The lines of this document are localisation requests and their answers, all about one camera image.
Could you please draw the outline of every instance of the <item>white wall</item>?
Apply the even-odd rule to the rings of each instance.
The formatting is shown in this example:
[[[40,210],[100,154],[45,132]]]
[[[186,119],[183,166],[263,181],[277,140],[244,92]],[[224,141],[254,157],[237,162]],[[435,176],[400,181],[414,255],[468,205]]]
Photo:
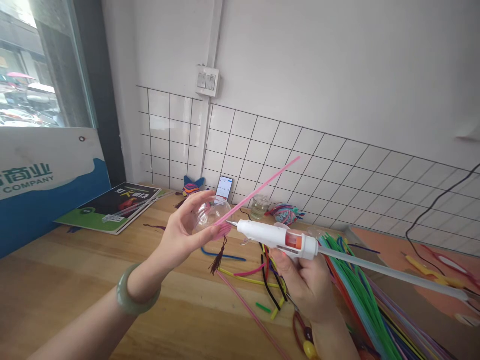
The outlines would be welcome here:
[[[134,5],[130,0],[102,2],[126,178],[139,183],[143,179]]]
[[[135,3],[137,85],[197,98],[213,1]],[[475,0],[226,0],[219,105],[472,168],[480,115]]]

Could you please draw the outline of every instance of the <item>green bangle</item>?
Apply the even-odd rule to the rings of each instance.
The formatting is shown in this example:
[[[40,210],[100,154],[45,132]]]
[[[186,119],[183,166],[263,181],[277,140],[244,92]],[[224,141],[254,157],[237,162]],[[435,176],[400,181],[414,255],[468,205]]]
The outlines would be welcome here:
[[[141,263],[130,266],[122,275],[116,287],[116,300],[118,301],[118,304],[123,309],[123,311],[129,315],[138,316],[140,314],[146,313],[148,310],[153,308],[157,300],[159,299],[160,291],[162,290],[162,286],[160,286],[156,294],[147,303],[138,304],[132,300],[127,289],[127,282],[129,280],[130,274],[140,264]]]

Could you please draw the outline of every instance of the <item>pink straw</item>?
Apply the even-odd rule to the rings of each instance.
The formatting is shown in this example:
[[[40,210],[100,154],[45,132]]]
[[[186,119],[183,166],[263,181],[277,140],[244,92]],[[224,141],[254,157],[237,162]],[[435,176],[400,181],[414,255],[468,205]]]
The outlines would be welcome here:
[[[256,324],[258,325],[258,327],[263,331],[263,333],[266,335],[266,337],[271,341],[271,343],[273,344],[273,346],[275,346],[275,348],[278,350],[278,352],[280,353],[280,355],[282,356],[282,358],[284,358],[285,360],[291,360],[290,359],[290,356],[288,356],[288,354],[280,347],[280,345],[277,343],[277,341],[275,340],[275,338],[272,336],[272,334],[269,332],[269,330],[265,327],[265,325],[260,321],[259,317],[254,313],[254,311],[252,310],[252,308],[247,304],[247,302],[245,301],[245,299],[242,297],[242,295],[240,295],[240,293],[237,291],[236,288],[234,288],[234,286],[230,283],[230,281],[228,281],[225,276],[222,275],[221,272],[217,271],[216,272],[218,274],[218,276],[225,282],[225,284],[228,285],[228,287],[235,293],[235,295],[240,299],[240,301],[243,303],[243,305],[246,307],[246,309],[248,310],[248,312],[250,313],[251,317],[255,320]]]
[[[256,268],[255,270],[247,271],[247,272],[237,272],[233,275],[244,277],[244,276],[249,276],[249,275],[256,274],[265,267],[265,264],[266,264],[266,262],[264,262],[259,268]]]
[[[232,214],[234,214],[238,209],[240,209],[247,201],[249,201],[251,198],[253,198],[255,195],[257,195],[259,192],[261,192],[263,189],[267,187],[268,184],[272,182],[273,179],[275,179],[277,176],[279,176],[281,173],[283,173],[285,170],[287,170],[289,167],[291,167],[293,164],[295,164],[298,160],[300,160],[300,156],[297,156],[294,158],[290,163],[285,165],[283,169],[281,169],[279,172],[277,172],[275,175],[273,175],[270,179],[268,179],[262,186],[260,186],[257,190],[252,192],[250,195],[248,195],[246,198],[244,198],[242,201],[238,203],[237,206],[235,206],[232,210],[230,210],[226,215],[224,215],[220,220],[218,220],[214,226],[220,225],[221,223],[224,223],[225,220],[227,220]]]

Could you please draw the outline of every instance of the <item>book cover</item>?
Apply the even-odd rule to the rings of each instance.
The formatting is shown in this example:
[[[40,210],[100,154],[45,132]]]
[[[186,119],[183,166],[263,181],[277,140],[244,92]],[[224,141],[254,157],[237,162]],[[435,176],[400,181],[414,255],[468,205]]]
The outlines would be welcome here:
[[[118,235],[152,203],[134,207],[141,202],[167,195],[157,187],[129,182],[114,187],[99,197],[61,216],[56,223]]]

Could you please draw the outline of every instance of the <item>smartphone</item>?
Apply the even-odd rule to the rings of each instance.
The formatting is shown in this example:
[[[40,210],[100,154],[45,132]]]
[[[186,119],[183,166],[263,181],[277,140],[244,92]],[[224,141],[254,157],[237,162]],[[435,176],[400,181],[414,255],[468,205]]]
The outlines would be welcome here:
[[[220,176],[218,188],[216,189],[216,195],[228,201],[233,182],[234,181],[231,178]]]

